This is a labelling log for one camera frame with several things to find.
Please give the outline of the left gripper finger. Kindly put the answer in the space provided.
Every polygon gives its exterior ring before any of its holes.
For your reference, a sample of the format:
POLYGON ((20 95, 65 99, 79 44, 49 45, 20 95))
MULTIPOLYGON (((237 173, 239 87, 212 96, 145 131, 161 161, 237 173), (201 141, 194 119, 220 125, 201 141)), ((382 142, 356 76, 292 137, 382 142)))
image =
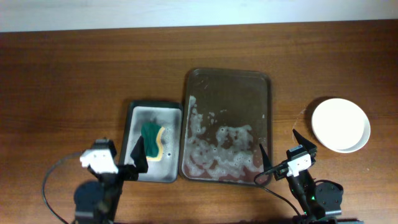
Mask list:
POLYGON ((110 139, 95 140, 94 150, 110 150, 110 152, 117 152, 114 142, 110 139))
POLYGON ((149 166, 146 159, 144 138, 142 136, 138 138, 130 157, 134 161, 134 166, 138 173, 147 173, 149 166))

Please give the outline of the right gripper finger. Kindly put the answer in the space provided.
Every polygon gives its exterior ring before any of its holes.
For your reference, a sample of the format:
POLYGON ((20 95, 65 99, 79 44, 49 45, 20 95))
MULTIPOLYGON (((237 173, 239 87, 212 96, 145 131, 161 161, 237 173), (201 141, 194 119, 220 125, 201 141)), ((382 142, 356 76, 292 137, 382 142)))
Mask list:
POLYGON ((302 145, 308 152, 317 152, 317 147, 316 145, 314 145, 314 143, 304 138, 297 130, 293 129, 292 132, 297 142, 302 145))
POLYGON ((272 163, 270 162, 270 159, 269 159, 267 152, 264 149, 263 145, 259 144, 259 147, 260 147, 261 154, 262 154, 262 162, 263 162, 264 171, 268 171, 268 170, 272 169, 272 163))

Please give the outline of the green and yellow sponge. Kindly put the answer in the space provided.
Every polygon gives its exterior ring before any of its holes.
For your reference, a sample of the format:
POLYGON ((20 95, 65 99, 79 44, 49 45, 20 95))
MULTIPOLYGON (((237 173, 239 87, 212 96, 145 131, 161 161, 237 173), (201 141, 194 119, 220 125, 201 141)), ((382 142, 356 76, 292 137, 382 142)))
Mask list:
POLYGON ((162 135, 165 128, 155 123, 144 123, 141 136, 144 140, 144 150, 148 161, 160 161, 164 153, 162 135))

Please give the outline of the cream white plate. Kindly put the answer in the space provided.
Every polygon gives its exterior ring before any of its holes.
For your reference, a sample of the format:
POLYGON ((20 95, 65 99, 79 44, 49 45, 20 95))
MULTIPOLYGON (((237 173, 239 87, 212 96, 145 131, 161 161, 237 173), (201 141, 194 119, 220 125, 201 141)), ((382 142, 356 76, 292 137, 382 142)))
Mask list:
POLYGON ((312 113, 311 125, 318 141, 339 153, 361 149, 370 136, 370 124, 364 111, 342 98, 321 102, 312 113))

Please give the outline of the pink plate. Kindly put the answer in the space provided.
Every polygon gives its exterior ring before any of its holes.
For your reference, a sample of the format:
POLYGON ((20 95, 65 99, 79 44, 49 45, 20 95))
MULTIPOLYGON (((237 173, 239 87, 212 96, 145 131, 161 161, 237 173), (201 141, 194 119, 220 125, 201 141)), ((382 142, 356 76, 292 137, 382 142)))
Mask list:
POLYGON ((371 126, 367 117, 332 122, 324 132, 317 132, 318 140, 328 149, 339 153, 352 153, 363 148, 369 141, 371 126))

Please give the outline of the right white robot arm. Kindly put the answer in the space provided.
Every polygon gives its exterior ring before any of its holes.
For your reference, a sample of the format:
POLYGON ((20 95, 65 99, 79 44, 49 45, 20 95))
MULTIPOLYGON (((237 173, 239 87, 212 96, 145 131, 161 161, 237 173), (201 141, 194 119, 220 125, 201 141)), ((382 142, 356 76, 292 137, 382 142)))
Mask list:
POLYGON ((271 164, 264 147, 259 146, 264 171, 255 176, 254 183, 290 205, 297 214, 292 219, 294 223, 337 223, 336 217, 342 214, 344 188, 330 180, 312 178, 308 169, 316 162, 317 146, 296 130, 292 132, 298 146, 287 150, 287 159, 276 166, 271 164), (303 213, 300 213, 286 198, 260 184, 258 180, 264 175, 272 175, 276 181, 285 179, 303 213))

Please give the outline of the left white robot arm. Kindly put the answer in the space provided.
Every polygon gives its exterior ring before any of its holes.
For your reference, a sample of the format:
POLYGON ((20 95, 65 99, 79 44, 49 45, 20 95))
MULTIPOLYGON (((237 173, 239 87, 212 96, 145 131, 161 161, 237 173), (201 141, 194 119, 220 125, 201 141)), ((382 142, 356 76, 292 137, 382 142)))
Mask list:
POLYGON ((113 223, 123 183, 136 181, 148 171, 143 137, 132 150, 133 164, 117 165, 115 156, 116 148, 110 139, 97 139, 80 156, 81 166, 96 180, 87 181, 75 190, 75 223, 113 223))

